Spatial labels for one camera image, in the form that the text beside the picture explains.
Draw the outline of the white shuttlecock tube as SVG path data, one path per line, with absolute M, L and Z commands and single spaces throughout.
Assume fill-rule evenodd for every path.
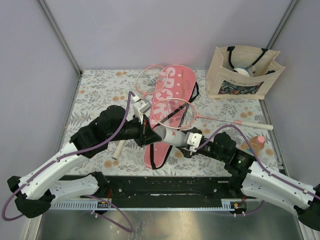
M 186 147 L 189 133 L 165 127 L 163 125 L 156 126 L 153 129 L 160 137 L 161 142 L 175 147 Z

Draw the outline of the pink racket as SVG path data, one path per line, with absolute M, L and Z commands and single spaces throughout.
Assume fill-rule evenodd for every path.
M 152 65 L 144 69 L 135 82 L 136 91 L 145 99 L 147 95 L 160 92 L 168 81 L 168 72 L 162 65 Z
M 199 115 L 192 103 L 181 98 L 166 98 L 156 102 L 152 107 L 151 116 L 158 124 L 177 130 L 191 127 L 196 119 L 207 119 L 268 131 L 274 129 L 270 124 L 219 119 L 217 117 Z

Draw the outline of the pink racket bag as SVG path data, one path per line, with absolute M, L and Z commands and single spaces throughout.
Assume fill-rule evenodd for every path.
M 195 72 L 184 65 L 173 64 L 166 68 L 168 79 L 162 90 L 152 99 L 152 110 L 157 102 L 167 98 L 179 98 L 193 102 L 199 95 L 199 86 Z M 144 152 L 146 167 L 157 170 L 166 163 L 173 146 L 164 142 L 155 142 L 147 145 Z

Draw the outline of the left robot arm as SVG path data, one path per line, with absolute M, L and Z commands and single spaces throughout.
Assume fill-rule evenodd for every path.
M 127 120 L 129 110 L 111 105 L 88 125 L 71 136 L 62 149 L 42 166 L 24 177 L 7 180 L 17 210 L 29 219 L 45 213 L 52 205 L 81 196 L 106 197 L 109 184 L 102 172 L 83 178 L 61 181 L 71 169 L 107 150 L 109 142 L 134 140 L 140 147 L 160 141 L 145 115 L 151 107 L 133 105 L 134 117 Z

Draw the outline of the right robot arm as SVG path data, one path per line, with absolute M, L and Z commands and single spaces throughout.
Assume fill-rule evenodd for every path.
M 212 141 L 196 130 L 171 130 L 169 136 L 185 157 L 200 154 L 223 162 L 224 169 L 231 174 L 227 186 L 231 197 L 245 195 L 271 203 L 292 213 L 305 226 L 319 231 L 318 185 L 305 184 L 267 167 L 254 155 L 238 149 L 226 132 L 216 134 Z

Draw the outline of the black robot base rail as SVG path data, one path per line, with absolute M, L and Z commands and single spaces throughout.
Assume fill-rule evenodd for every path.
M 208 205 L 218 200 L 241 200 L 240 190 L 231 190 L 229 177 L 187 176 L 106 176 L 93 172 L 99 190 L 94 196 L 119 200 L 149 200 L 151 202 L 197 202 L 196 206 Z

